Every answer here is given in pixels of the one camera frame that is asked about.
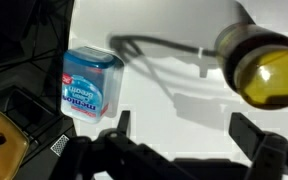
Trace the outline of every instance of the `red logo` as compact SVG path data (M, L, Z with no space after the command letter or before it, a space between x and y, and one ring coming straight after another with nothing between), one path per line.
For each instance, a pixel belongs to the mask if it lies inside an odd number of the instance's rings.
M62 81L63 81L64 84L71 84L73 79L71 78L70 75L68 75L66 73L63 73Z

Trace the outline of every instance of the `white surface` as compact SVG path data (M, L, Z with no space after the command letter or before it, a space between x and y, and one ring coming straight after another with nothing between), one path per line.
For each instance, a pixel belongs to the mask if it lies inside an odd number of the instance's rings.
M241 2L258 24L288 35L288 1ZM240 21L237 12L230 0L76 0L70 48L110 50L115 35L145 35L212 50L217 35ZM169 160L229 158L246 165L249 160L227 133L232 112L288 138L288 108L263 111L247 105L227 87L214 58L138 45L146 56L129 57L125 65L117 116L98 124L74 121L78 135L95 139L101 130L116 127L122 110L131 110L131 139ZM200 67L209 69L206 78L200 77Z

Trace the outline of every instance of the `yellow lens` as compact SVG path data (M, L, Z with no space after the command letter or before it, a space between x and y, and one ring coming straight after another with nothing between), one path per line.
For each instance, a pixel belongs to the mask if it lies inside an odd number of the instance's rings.
M237 91L249 104L263 109L288 106L288 49L259 56L239 76Z

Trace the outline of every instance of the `product label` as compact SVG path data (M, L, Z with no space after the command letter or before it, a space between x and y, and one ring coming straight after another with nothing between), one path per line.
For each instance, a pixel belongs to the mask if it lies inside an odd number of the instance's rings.
M102 94L96 86L82 76L63 73L62 100L74 111L90 117L101 114Z

